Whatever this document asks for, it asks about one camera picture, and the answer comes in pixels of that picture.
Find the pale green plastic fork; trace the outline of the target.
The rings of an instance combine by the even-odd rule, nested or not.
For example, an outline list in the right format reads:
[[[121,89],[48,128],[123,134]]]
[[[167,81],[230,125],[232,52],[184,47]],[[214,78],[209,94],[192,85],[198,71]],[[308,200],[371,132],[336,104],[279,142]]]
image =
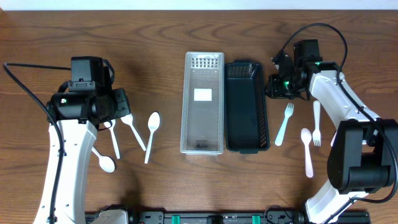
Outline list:
[[[276,139],[275,139],[275,145],[276,146],[281,146],[284,140],[284,135],[285,135],[285,130],[287,127],[287,123],[289,118],[293,115],[294,113],[294,104],[293,103],[288,103],[286,106],[286,109],[284,111],[284,120],[280,126],[280,129],[277,133]]]

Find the pink-white plastic spoon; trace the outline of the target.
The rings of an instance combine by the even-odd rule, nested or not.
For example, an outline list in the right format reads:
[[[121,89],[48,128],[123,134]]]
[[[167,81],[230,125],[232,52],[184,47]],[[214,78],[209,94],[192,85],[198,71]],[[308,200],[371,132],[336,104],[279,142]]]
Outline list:
[[[312,135],[307,128],[303,128],[300,134],[301,140],[305,147],[305,174],[308,178],[313,177],[313,166],[310,155],[310,143],[312,141]]]

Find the white plastic fork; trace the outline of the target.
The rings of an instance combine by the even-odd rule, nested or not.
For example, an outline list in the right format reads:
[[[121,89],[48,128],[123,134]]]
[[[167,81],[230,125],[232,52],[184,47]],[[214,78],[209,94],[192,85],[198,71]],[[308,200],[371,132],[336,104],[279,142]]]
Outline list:
[[[315,122],[315,129],[312,133],[312,139],[315,146],[321,146],[321,132],[320,132],[320,102],[314,101],[313,102],[313,115],[314,115],[314,122]]]

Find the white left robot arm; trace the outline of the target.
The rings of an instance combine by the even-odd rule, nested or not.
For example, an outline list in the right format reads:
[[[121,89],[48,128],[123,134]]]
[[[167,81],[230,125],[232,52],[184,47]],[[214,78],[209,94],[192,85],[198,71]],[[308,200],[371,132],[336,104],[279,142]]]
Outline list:
[[[90,154],[99,125],[129,115],[122,88],[75,88],[55,93],[45,106],[50,154],[35,223],[86,223]]]

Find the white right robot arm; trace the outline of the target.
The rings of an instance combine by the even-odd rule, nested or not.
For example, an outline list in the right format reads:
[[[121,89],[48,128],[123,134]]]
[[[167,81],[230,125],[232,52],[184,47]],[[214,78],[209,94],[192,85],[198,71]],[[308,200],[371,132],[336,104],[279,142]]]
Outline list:
[[[305,92],[336,127],[327,161],[328,180],[305,202],[310,223],[331,223],[357,201],[384,203],[397,192],[397,121],[382,119],[349,87],[341,68],[318,52],[279,52],[267,84],[270,98],[294,99]]]

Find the white spoon near arm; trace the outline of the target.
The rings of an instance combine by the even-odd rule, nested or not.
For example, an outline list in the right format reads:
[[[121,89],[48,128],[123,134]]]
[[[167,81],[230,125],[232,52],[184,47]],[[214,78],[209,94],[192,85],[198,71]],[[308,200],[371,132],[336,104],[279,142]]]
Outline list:
[[[102,154],[100,154],[97,149],[95,147],[92,147],[91,150],[94,155],[96,155],[98,157],[99,160],[99,166],[108,173],[112,173],[116,170],[116,164],[113,161],[113,159],[109,156],[103,156]]]

